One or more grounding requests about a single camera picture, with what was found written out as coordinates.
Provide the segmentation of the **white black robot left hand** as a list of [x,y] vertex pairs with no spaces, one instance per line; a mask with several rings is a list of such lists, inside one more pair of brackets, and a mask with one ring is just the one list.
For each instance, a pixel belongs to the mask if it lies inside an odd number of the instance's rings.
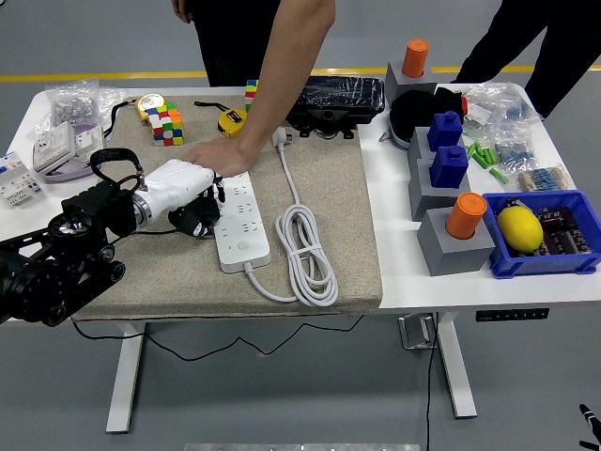
[[212,169],[172,159],[145,177],[132,201],[139,229],[166,211],[177,231],[203,238],[213,233],[221,217],[223,178]]

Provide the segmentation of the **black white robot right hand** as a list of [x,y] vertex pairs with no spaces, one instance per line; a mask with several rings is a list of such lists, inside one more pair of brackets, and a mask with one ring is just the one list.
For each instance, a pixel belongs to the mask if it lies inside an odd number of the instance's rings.
[[593,411],[585,404],[580,404],[579,410],[582,413],[587,425],[591,429],[592,434],[596,439],[596,443],[579,441],[578,444],[585,450],[599,451],[601,441],[601,422],[593,413]]

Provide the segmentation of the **person's left hand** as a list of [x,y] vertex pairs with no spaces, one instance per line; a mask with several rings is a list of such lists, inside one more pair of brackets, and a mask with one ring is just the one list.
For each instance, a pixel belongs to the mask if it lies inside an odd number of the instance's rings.
[[241,138],[219,137],[193,146],[181,160],[213,169],[224,178],[248,171],[258,158],[260,148]]

